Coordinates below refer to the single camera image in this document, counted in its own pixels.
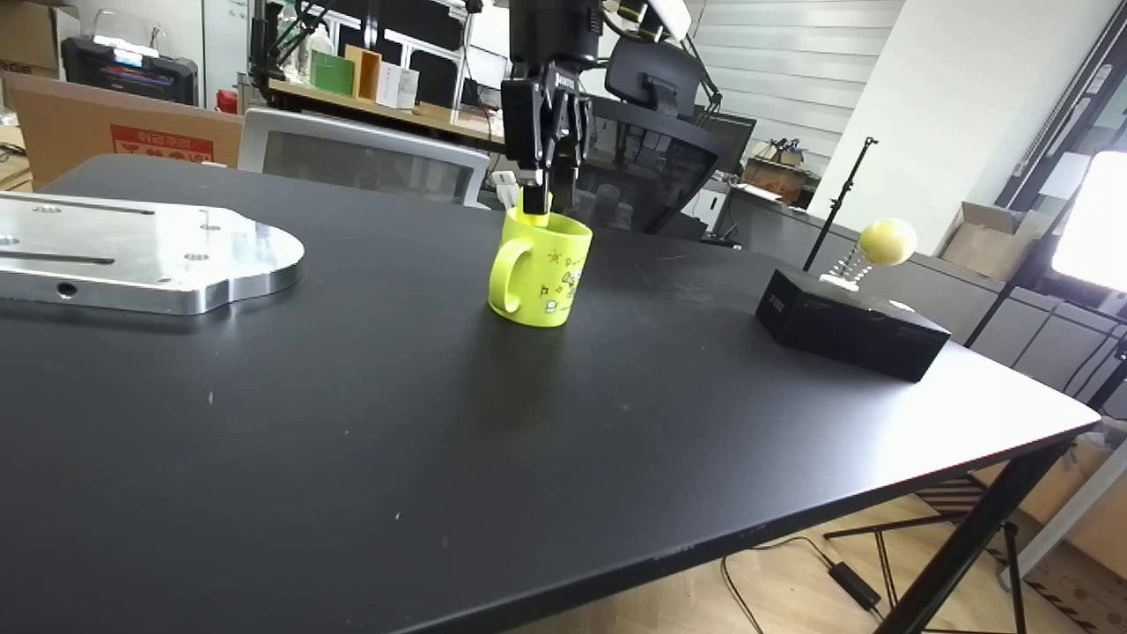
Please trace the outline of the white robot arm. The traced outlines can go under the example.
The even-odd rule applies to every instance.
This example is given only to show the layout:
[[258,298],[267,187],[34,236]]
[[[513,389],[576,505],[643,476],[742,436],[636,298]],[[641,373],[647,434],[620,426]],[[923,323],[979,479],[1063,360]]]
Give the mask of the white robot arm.
[[509,0],[509,74],[501,82],[503,155],[519,164],[522,213],[562,213],[590,147],[594,101],[582,89],[597,70],[606,90],[691,117],[709,76],[687,0]]

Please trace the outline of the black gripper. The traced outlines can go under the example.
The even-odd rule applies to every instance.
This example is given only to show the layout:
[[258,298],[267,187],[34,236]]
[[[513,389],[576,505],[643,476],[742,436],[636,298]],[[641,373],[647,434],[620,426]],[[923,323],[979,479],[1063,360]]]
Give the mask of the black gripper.
[[576,181],[576,144],[589,139],[590,101],[582,90],[574,63],[550,60],[543,67],[519,67],[501,86],[503,144],[522,147],[525,169],[525,216],[546,216],[543,147],[550,153],[552,208],[568,213]]

